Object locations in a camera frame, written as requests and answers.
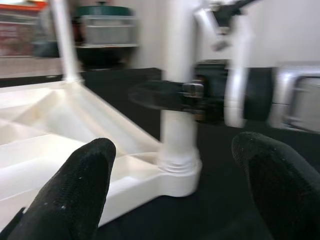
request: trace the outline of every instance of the white pipe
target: white pipe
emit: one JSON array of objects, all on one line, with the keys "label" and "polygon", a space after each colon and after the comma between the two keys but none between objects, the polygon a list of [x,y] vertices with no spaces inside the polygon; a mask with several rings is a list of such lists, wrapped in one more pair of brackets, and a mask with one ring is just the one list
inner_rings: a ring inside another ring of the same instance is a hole
[{"label": "white pipe", "polygon": [[67,1],[51,0],[51,7],[63,69],[63,80],[67,83],[82,81]]},{"label": "white pipe", "polygon": [[[164,80],[187,83],[192,80],[195,64],[194,11],[201,0],[168,0],[165,36]],[[158,165],[171,173],[194,170],[199,159],[196,148],[196,123],[191,114],[162,111],[161,140],[163,145]]]}]

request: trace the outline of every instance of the gray storage bin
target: gray storage bin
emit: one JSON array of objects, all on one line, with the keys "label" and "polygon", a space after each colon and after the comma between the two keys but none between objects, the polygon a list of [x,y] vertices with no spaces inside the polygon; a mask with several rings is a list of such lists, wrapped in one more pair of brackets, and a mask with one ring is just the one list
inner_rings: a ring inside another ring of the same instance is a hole
[{"label": "gray storage bin", "polygon": [[86,46],[137,45],[134,16],[82,16]]}]

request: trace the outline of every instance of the green lid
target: green lid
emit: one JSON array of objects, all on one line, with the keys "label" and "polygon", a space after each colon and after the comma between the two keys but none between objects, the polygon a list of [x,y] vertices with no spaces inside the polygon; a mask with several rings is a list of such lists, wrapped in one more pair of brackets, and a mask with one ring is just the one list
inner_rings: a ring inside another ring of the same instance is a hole
[{"label": "green lid", "polygon": [[133,16],[130,8],[122,6],[106,6],[105,1],[98,1],[100,5],[81,6],[76,9],[76,16],[107,15],[107,16]]}]

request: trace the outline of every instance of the black robot gripper finger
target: black robot gripper finger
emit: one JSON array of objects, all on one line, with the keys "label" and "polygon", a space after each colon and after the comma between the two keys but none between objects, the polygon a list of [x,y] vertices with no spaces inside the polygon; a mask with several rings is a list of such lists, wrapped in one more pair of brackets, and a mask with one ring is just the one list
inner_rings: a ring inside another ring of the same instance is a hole
[{"label": "black robot gripper finger", "polygon": [[275,240],[320,239],[320,174],[301,155],[254,132],[237,135],[232,154]]},{"label": "black robot gripper finger", "polygon": [[17,214],[17,221],[4,229],[1,240],[91,240],[105,205],[115,155],[115,145],[106,138],[75,150],[26,213]]}]

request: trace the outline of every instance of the white plastic base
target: white plastic base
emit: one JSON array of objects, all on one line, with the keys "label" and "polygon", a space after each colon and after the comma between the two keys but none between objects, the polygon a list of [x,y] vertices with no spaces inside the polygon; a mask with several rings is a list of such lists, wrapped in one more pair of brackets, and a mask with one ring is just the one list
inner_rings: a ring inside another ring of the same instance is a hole
[{"label": "white plastic base", "polygon": [[161,195],[197,187],[201,162],[183,174],[161,170],[161,144],[80,83],[0,89],[0,230],[69,155],[93,139],[111,139],[117,154],[100,225]]}]

